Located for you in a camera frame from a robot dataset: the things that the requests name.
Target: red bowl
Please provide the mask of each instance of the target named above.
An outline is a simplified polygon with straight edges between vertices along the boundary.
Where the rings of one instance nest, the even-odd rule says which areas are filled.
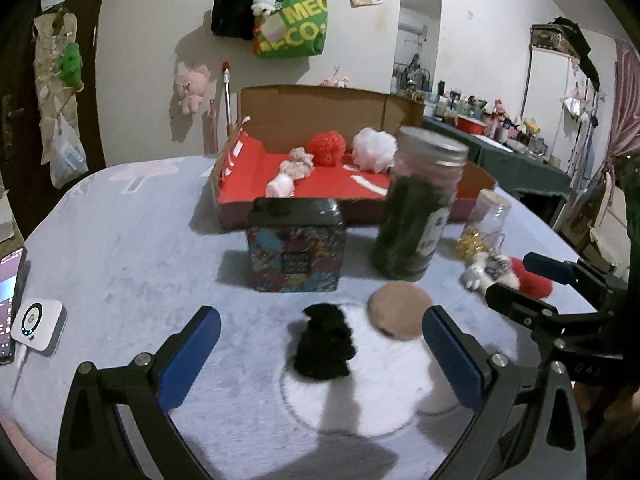
[[[472,135],[484,134],[486,124],[471,117],[456,117],[456,128]]]

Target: tablecloth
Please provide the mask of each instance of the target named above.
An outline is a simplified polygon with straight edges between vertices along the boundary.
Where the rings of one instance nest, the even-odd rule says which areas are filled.
[[[487,170],[507,193],[517,198],[536,194],[569,199],[571,178],[555,166],[521,153],[506,152],[432,118],[425,118],[423,126],[466,144],[469,160]]]
[[[289,416],[278,389],[290,326],[303,319],[302,309],[324,300],[366,302],[383,284],[369,263],[376,229],[349,229],[336,292],[255,292],[248,286],[244,233],[219,232],[207,178],[212,164],[193,156],[115,166],[66,193],[26,241],[25,290],[25,297],[59,299],[68,310],[66,327],[52,357],[27,357],[13,400],[16,368],[0,368],[0,408],[55,457],[66,395],[80,362],[115,367],[139,352],[154,352],[199,306],[210,304],[222,316],[220,341],[171,417],[213,478],[430,475],[468,424],[468,410],[416,415],[402,430],[373,439],[318,435]],[[463,264],[451,248],[461,228],[446,227],[418,284],[485,349],[536,365],[537,348],[527,330],[460,285]],[[505,232],[505,254],[576,257],[522,204],[513,203]],[[556,285],[549,301],[564,313],[591,309],[567,286]],[[146,474],[160,478],[128,422],[127,428]]]

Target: curtain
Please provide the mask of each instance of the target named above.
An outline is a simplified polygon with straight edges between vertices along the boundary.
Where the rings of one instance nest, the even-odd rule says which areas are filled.
[[[613,164],[618,156],[640,150],[640,61],[636,50],[616,39],[616,94],[604,170],[615,182]]]

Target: black bag on wardrobe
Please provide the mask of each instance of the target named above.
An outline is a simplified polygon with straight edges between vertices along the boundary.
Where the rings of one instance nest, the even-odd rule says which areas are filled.
[[[213,0],[211,11],[211,31],[216,36],[226,38],[254,38],[254,14],[251,5],[254,0]]]

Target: red pom-pom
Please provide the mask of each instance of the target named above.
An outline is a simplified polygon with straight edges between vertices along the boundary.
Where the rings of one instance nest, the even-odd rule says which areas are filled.
[[[347,142],[338,132],[327,132],[311,137],[306,152],[314,156],[318,166],[336,166],[342,161]]]
[[[527,294],[537,300],[544,300],[548,298],[554,290],[553,283],[550,279],[526,270],[521,259],[511,258],[511,268],[520,280],[520,291],[523,294]]]

